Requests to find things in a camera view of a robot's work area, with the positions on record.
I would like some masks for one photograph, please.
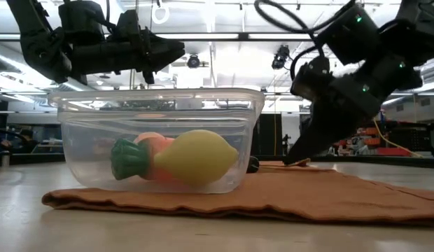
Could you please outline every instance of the desk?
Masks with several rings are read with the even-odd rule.
[[[434,169],[356,163],[313,165],[364,179],[434,190]],[[50,190],[81,187],[64,163],[0,169],[0,251],[434,252],[434,229],[422,227],[53,211],[40,203],[41,196]]]

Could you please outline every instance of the black wire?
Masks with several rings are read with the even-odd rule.
[[[281,23],[281,22],[275,20],[274,18],[270,17],[268,14],[266,14],[266,13],[265,13],[261,8],[260,8],[259,3],[261,3],[261,2],[264,3],[264,4],[271,5],[271,6],[273,6],[273,7],[278,8],[280,11],[282,11],[282,12],[285,13],[287,16],[289,16],[290,18],[292,18],[295,22],[297,22],[297,23],[302,27],[302,30],[294,29],[294,28],[292,28],[292,27],[289,27],[288,25],[283,24],[283,23]],[[279,27],[279,28],[285,29],[285,30],[288,31],[288,32],[293,32],[293,33],[305,33],[305,34],[308,34],[308,35],[310,36],[310,39],[311,39],[314,43],[316,43],[316,38],[315,38],[314,32],[311,31],[311,30],[308,28],[308,26],[306,25],[306,23],[304,23],[304,22],[303,22],[303,21],[302,21],[302,20],[301,20],[301,19],[300,19],[296,14],[294,14],[294,13],[292,13],[291,11],[287,10],[286,8],[284,8],[283,6],[281,6],[280,4],[275,3],[275,2],[273,2],[273,1],[270,1],[270,0],[256,0],[256,1],[254,2],[254,7],[255,7],[256,11],[258,12],[258,14],[259,14],[261,17],[263,17],[266,21],[268,21],[269,23],[271,23],[272,25],[275,25],[275,26],[277,26],[277,27]],[[322,49],[321,46],[318,47],[318,53],[319,53],[321,56],[324,56],[324,52],[323,52],[323,49]]]
[[[292,78],[292,81],[295,79],[295,67],[296,67],[296,64],[298,63],[298,60],[302,57],[302,56],[304,56],[304,55],[306,55],[307,53],[310,53],[311,51],[314,51],[314,50],[316,50],[317,48],[316,48],[316,46],[312,46],[312,47],[310,47],[310,48],[308,48],[308,49],[306,49],[306,50],[303,50],[302,52],[300,52],[300,54],[298,54],[296,57],[295,57],[295,59],[292,61],[292,65],[290,66],[290,77]]]
[[[106,0],[106,22],[110,22],[110,0]],[[110,32],[110,34],[113,34],[112,28],[107,26],[106,29]]]
[[[285,67],[285,66],[284,66],[283,68],[284,68],[285,70],[287,70],[287,71],[290,71],[290,69],[288,69],[288,68]]]
[[[259,3],[263,3],[263,4],[267,4],[270,6],[273,6],[275,8],[278,8],[280,11],[282,11],[284,14],[286,14],[287,16],[289,16],[290,18],[294,19],[294,21],[296,21],[299,25],[301,25],[301,27],[303,29],[296,29],[293,28],[291,26],[288,26],[287,24],[284,24],[278,20],[275,20],[274,18],[270,17],[268,14],[265,13],[265,11],[263,11],[260,7],[259,7]],[[286,8],[284,8],[283,6],[281,6],[281,4],[270,1],[270,0],[256,0],[254,2],[254,7],[256,9],[256,11],[258,12],[258,14],[260,16],[262,16],[264,19],[266,19],[266,21],[270,22],[271,24],[285,29],[288,32],[293,32],[293,33],[299,33],[299,34],[309,34],[309,33],[314,33],[324,27],[327,27],[330,23],[336,21],[336,19],[338,19],[341,15],[343,15],[347,10],[349,10],[349,7],[351,5],[355,4],[355,0],[350,0],[349,1],[349,5],[348,6],[344,6],[341,10],[339,10],[334,16],[332,16],[331,18],[329,18],[328,20],[322,22],[321,24],[312,27],[310,29],[308,28],[304,28],[302,26],[302,24],[304,23],[296,14],[290,12],[289,10],[287,10]]]

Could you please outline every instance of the cable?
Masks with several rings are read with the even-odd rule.
[[[379,126],[377,125],[376,120],[373,120],[373,123],[374,123],[374,125],[376,125],[377,132],[379,133],[379,136],[380,136],[380,138],[381,138],[382,140],[384,140],[385,142],[387,142],[387,143],[389,143],[389,144],[391,144],[391,145],[393,145],[393,146],[398,147],[399,149],[402,149],[402,150],[404,150],[404,151],[407,151],[408,153],[413,154],[414,156],[417,156],[418,158],[423,158],[423,155],[418,154],[418,153],[415,153],[415,152],[413,152],[413,151],[411,151],[411,150],[409,150],[409,149],[407,149],[407,148],[405,148],[405,147],[402,147],[402,146],[400,146],[400,145],[398,145],[398,144],[396,144],[396,143],[393,143],[392,141],[389,141],[388,139],[386,139],[386,138],[384,137],[384,135],[380,132],[380,129],[379,129]]]
[[[303,50],[302,52],[300,52],[300,54],[298,54],[296,57],[295,57],[295,59],[292,61],[292,64],[291,64],[291,66],[290,66],[290,77],[291,77],[291,79],[292,79],[292,81],[293,80],[295,80],[295,68],[296,68],[296,64],[298,63],[298,60],[302,57],[302,56],[304,56],[304,55],[306,55],[307,53],[310,53],[311,51],[314,51],[314,50],[316,50],[317,48],[316,48],[316,46],[314,45],[314,46],[312,46],[312,47],[310,47],[310,48],[308,48],[308,49],[306,49],[306,50]]]
[[[280,11],[282,11],[284,14],[286,14],[287,16],[289,16],[290,18],[292,18],[295,22],[297,22],[301,27],[302,27],[302,29],[295,29],[295,28],[292,28],[292,27],[290,27],[290,26],[288,26],[288,25],[286,25],[286,24],[284,24],[284,23],[282,23],[282,22],[279,22],[279,21],[277,21],[277,20],[275,20],[274,18],[272,18],[272,17],[270,17],[268,14],[266,14],[265,13],[265,11],[263,11],[261,8],[260,8],[260,6],[259,6],[259,3],[263,3],[263,4],[267,4],[267,5],[270,5],[270,6],[273,6],[273,7],[275,7],[275,8],[278,8]],[[263,17],[267,22],[269,22],[270,24],[272,24],[272,25],[274,25],[274,26],[276,26],[276,27],[279,27],[279,28],[282,28],[282,29],[284,29],[284,30],[286,30],[286,31],[288,31],[288,32],[292,32],[292,33],[300,33],[300,34],[308,34],[309,36],[310,36],[310,39],[315,43],[316,42],[316,38],[315,38],[315,35],[314,35],[314,32],[316,31],[316,30],[319,30],[319,29],[321,29],[321,28],[323,28],[323,27],[326,27],[327,25],[329,25],[331,22],[333,22],[333,21],[330,21],[330,22],[328,22],[326,25],[324,25],[324,23],[323,24],[320,24],[320,25],[318,25],[317,27],[314,27],[314,28],[311,28],[311,29],[309,29],[308,28],[308,26],[306,25],[306,23],[304,23],[296,14],[294,14],[294,13],[292,13],[291,11],[289,11],[289,10],[287,10],[286,8],[284,8],[282,5],[280,5],[279,3],[276,3],[276,2],[273,2],[273,1],[270,1],[270,0],[256,0],[255,2],[254,2],[254,8],[256,9],[256,12],[258,12],[258,14],[261,16],[261,17]],[[321,47],[321,46],[319,46],[318,47],[318,53],[321,55],[321,56],[324,56],[324,52],[323,52],[323,48]]]
[[[110,23],[110,0],[106,0],[106,22]],[[112,28],[107,26],[106,29],[110,32],[110,34],[113,34]]]
[[[285,70],[287,70],[287,71],[290,71],[290,68],[287,68],[287,67],[283,67]]]

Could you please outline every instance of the person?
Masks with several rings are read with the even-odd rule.
[[[282,139],[282,151],[284,155],[287,155],[288,152],[288,140],[291,137],[288,136],[288,134],[285,135],[285,137]]]
[[[24,137],[27,142],[23,142],[20,144],[18,148],[13,148],[13,153],[31,153],[35,146],[38,144],[37,141],[33,140],[34,132],[30,129],[22,129],[20,135]],[[12,147],[12,143],[9,140],[3,140],[1,142],[4,146]]]

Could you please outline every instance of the ceiling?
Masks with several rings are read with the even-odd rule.
[[[105,0],[94,1],[101,4],[103,11],[106,12]],[[44,0],[40,2],[49,13],[48,21],[52,27],[60,26],[57,6],[62,4],[62,1]],[[256,13],[253,0],[164,0],[161,1],[159,10],[156,2],[139,1],[137,8],[141,27],[148,27],[154,33],[284,32],[270,25]],[[313,27],[334,15],[347,0],[279,0],[276,2],[282,3],[284,7],[302,18],[309,27]],[[365,4],[365,10],[378,26],[393,19],[400,4],[400,0],[364,0],[362,2]],[[111,0],[111,21],[116,23],[119,14],[134,8],[136,8],[135,0]],[[165,9],[168,9],[169,15],[165,18],[165,22],[160,23],[159,21],[167,13]],[[276,9],[268,7],[264,9],[276,19],[296,25]],[[0,0],[0,34],[17,33],[19,33],[18,26],[6,1]],[[309,42],[185,42],[186,56],[177,60],[174,66],[168,66],[159,72],[155,79],[155,86],[172,88],[175,83],[178,88],[215,86],[259,90],[266,87],[269,92],[287,92],[291,86],[288,71],[285,69],[274,71],[271,68],[274,54],[280,45],[287,45],[290,48],[292,58],[312,46]],[[13,55],[15,61],[25,64],[22,57],[20,58],[21,48],[18,42],[0,42],[0,53],[5,50],[10,50],[8,55]],[[335,73],[353,71],[357,67],[342,66],[327,48],[325,48],[325,53],[331,58],[331,68]],[[211,81],[210,67],[189,69],[186,66],[180,66],[182,62],[187,61],[190,54],[197,54],[201,61],[210,62],[212,60],[215,84]],[[315,56],[315,54],[309,54],[303,57],[298,62],[297,68]],[[130,88],[130,83],[133,83],[133,86],[144,83],[140,73],[136,74],[134,82],[130,81],[130,71],[123,71],[119,76],[114,73],[108,74],[110,78],[107,79],[101,76],[103,76],[101,73],[88,76],[88,85],[97,90],[112,90],[116,87],[125,90]]]

